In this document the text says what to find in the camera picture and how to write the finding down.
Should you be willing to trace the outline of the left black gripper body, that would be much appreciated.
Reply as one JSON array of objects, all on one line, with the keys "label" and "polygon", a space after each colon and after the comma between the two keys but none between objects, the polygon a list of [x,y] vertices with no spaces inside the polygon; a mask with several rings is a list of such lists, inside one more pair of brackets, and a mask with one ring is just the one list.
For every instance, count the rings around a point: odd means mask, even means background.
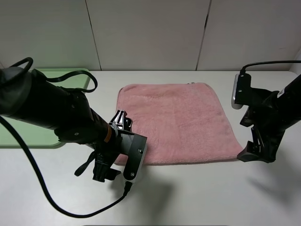
[{"label": "left black gripper body", "polygon": [[117,165],[126,164],[127,154],[131,146],[134,133],[132,133],[132,131],[114,128],[111,125],[109,125],[109,132],[111,133],[110,140],[109,142],[104,143],[104,145],[107,146],[105,146],[100,152],[94,150],[88,158],[89,163],[95,160],[97,154],[103,154],[106,156],[116,154],[117,159],[115,163]]}]

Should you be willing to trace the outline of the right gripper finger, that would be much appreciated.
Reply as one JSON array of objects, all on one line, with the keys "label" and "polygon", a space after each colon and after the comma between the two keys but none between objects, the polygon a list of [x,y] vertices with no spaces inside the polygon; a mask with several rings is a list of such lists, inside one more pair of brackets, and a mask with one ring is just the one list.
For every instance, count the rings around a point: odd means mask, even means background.
[{"label": "right gripper finger", "polygon": [[248,141],[246,147],[237,155],[237,160],[242,162],[262,161],[272,163],[276,160],[276,154],[282,141],[282,132],[268,134],[251,128],[253,141]]}]

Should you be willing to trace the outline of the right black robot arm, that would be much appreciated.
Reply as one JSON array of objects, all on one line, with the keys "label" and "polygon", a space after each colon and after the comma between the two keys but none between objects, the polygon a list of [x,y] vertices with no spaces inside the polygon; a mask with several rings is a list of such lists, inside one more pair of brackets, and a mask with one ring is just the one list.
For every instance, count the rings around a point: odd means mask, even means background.
[{"label": "right black robot arm", "polygon": [[253,141],[237,155],[243,162],[274,162],[285,130],[301,120],[301,78],[281,91],[251,87],[251,75],[236,74],[231,106],[248,109],[240,125],[250,127]]}]

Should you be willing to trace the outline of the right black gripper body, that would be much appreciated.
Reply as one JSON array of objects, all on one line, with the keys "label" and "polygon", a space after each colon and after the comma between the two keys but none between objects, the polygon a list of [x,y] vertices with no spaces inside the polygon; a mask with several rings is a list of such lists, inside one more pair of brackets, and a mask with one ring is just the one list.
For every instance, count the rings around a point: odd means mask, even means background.
[{"label": "right black gripper body", "polygon": [[257,127],[268,134],[282,132],[287,127],[287,91],[269,91],[252,88],[251,103],[240,124],[245,127]]}]

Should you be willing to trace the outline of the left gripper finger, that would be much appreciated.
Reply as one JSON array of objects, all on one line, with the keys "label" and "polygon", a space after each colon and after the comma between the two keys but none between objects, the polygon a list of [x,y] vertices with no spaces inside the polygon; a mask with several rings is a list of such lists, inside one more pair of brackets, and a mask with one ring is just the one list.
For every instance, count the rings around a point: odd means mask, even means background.
[{"label": "left gripper finger", "polygon": [[132,119],[127,117],[127,113],[124,110],[117,110],[114,117],[110,120],[109,124],[114,128],[120,130],[132,130]]},{"label": "left gripper finger", "polygon": [[112,169],[111,166],[116,161],[117,155],[97,154],[95,158],[95,166],[93,169],[93,180],[105,182],[105,180],[113,181],[116,176],[121,174],[121,171]]}]

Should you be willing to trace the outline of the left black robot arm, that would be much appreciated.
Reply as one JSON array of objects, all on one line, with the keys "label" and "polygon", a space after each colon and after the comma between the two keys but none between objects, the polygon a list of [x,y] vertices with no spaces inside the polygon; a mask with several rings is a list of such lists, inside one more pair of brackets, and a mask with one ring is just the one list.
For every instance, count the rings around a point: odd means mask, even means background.
[{"label": "left black robot arm", "polygon": [[0,114],[52,130],[60,142],[91,147],[88,162],[94,162],[93,179],[99,182],[114,180],[119,171],[112,164],[119,155],[126,155],[123,175],[134,181],[144,158],[146,137],[131,131],[132,120],[125,111],[118,110],[106,122],[89,106],[86,89],[57,86],[80,74],[73,71],[48,78],[38,70],[16,66],[2,69]]}]

